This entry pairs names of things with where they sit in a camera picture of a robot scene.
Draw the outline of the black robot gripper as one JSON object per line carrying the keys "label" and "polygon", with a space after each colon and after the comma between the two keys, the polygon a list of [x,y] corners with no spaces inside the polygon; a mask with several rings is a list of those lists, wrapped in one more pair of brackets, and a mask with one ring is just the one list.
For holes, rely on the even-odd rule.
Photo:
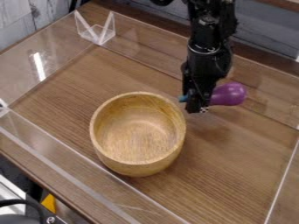
{"label": "black robot gripper", "polygon": [[231,65],[229,45],[201,48],[188,44],[187,60],[181,64],[181,91],[187,94],[185,110],[189,114],[208,112],[212,90],[217,81],[227,77]]}

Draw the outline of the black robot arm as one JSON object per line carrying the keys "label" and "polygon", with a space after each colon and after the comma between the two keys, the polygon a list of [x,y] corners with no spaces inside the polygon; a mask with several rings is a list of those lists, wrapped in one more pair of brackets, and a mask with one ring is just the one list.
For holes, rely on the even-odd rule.
{"label": "black robot arm", "polygon": [[181,96],[188,113],[211,105],[217,81],[232,66],[229,37],[236,32],[235,0],[181,0],[187,5],[191,36],[181,64]]}

